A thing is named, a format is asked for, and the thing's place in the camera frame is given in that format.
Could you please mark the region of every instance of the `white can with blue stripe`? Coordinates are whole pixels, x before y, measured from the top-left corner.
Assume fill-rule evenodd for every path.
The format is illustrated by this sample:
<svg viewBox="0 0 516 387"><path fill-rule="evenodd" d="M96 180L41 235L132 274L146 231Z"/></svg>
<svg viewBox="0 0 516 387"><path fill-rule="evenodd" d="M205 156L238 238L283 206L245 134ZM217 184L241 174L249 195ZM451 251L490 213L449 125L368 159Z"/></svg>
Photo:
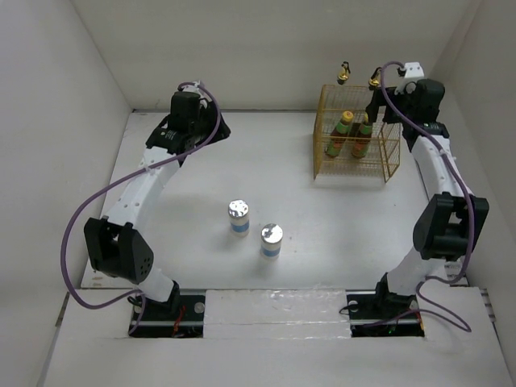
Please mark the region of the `white can with blue stripe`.
<svg viewBox="0 0 516 387"><path fill-rule="evenodd" d="M261 254L275 260L280 255L283 230L275 223L269 223L261 230Z"/></svg>
<svg viewBox="0 0 516 387"><path fill-rule="evenodd" d="M227 207L231 230L237 236L249 233L249 206L244 200L234 200Z"/></svg>

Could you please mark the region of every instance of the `brown bottle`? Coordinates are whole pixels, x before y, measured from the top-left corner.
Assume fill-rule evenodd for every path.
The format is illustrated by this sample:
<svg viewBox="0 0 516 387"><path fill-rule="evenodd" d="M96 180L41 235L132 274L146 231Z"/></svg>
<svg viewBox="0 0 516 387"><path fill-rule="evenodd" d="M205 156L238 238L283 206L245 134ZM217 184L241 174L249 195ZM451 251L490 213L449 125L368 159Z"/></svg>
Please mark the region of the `brown bottle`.
<svg viewBox="0 0 516 387"><path fill-rule="evenodd" d="M326 149L326 154L329 157L337 157L342 149L346 137L349 135L349 131L352 128L353 113L351 111L344 111L342 118L339 123L335 126L335 129L331 133L331 140Z"/></svg>
<svg viewBox="0 0 516 387"><path fill-rule="evenodd" d="M362 159L368 154L369 143L371 143L372 138L372 125L369 125L367 113L364 116L364 121L360 124L356 137L357 139L353 146L352 155L357 159Z"/></svg>

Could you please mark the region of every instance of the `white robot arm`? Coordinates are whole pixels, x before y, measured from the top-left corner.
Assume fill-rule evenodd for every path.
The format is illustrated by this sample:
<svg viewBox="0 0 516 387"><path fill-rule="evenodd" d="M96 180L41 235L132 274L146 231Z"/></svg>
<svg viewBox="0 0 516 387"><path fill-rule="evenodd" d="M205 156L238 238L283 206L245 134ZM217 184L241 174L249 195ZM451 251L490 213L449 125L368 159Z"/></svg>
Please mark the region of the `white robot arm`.
<svg viewBox="0 0 516 387"><path fill-rule="evenodd" d="M103 218L90 218L84 228L93 269L111 277L125 278L144 293L148 308L158 306L171 314L177 312L179 286L156 267L152 250L139 231L143 230L161 191L185 158L165 161L195 148L214 130L216 106L197 85L187 85L173 95L170 114L147 140L139 167L148 171L129 182ZM210 144L226 139L230 133L221 117Z"/></svg>
<svg viewBox="0 0 516 387"><path fill-rule="evenodd" d="M471 236L464 190L456 177L462 179L450 150L449 134L442 123L436 122L444 86L426 79L417 62L405 64L398 73L403 80L398 87L387 88L387 96L431 139L402 120L386 103L385 95L379 89L374 90L366 111L370 120L375 122L379 108L386 106L383 121L403 124L403 137L417 162L429 204L416 222L414 246L403 261L381 278L374 292L348 293L348 305L350 302L355 305L349 309L350 320L355 323L368 320L362 322L365 326L370 326L368 323L371 321L389 320L411 309L418 286L439 266L463 256ZM443 154L450 165L445 163ZM450 167L455 170L456 177L450 172ZM474 247L489 212L489 204L484 198L476 198L466 185L464 187L474 214Z"/></svg>

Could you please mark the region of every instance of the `metal can lid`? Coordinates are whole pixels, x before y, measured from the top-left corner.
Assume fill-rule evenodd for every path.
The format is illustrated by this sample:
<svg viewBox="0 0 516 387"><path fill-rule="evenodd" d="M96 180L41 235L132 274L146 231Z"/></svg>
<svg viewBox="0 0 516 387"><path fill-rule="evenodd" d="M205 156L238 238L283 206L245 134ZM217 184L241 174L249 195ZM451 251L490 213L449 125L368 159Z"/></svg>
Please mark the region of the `metal can lid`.
<svg viewBox="0 0 516 387"><path fill-rule="evenodd" d="M227 213L232 218L243 218L249 213L249 206L244 200L234 200L229 203Z"/></svg>
<svg viewBox="0 0 516 387"><path fill-rule="evenodd" d="M348 121L348 122L352 121L353 120L353 113L351 111L349 111L349 110L344 111L342 113L342 119L344 121Z"/></svg>
<svg viewBox="0 0 516 387"><path fill-rule="evenodd" d="M261 240L265 243L278 243L282 239L283 230L275 223L269 223L261 230Z"/></svg>

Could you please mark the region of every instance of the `white tabletop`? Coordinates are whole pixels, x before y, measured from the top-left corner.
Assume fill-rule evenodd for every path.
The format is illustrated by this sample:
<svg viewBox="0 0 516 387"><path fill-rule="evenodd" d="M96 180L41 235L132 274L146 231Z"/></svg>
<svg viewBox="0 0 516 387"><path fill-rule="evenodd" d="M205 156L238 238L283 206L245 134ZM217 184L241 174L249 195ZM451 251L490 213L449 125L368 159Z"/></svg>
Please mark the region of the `white tabletop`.
<svg viewBox="0 0 516 387"><path fill-rule="evenodd" d="M119 293L80 291L92 303ZM85 310L70 300L45 386L512 386L478 289L424 293L472 333L423 315L425 338L351 339L342 290L212 290L204 339L132 339L128 302Z"/></svg>
<svg viewBox="0 0 516 387"><path fill-rule="evenodd" d="M183 289L372 288L409 251L427 198L405 144L387 184L375 177L319 175L314 181L314 113L223 116L229 139L186 159L143 230L156 264ZM112 181L135 169L163 117L131 115ZM107 195L103 213L122 190ZM227 205L236 198L251 208L244 239L229 232ZM259 253L267 223L284 231L275 262ZM82 287L128 285L88 264Z"/></svg>

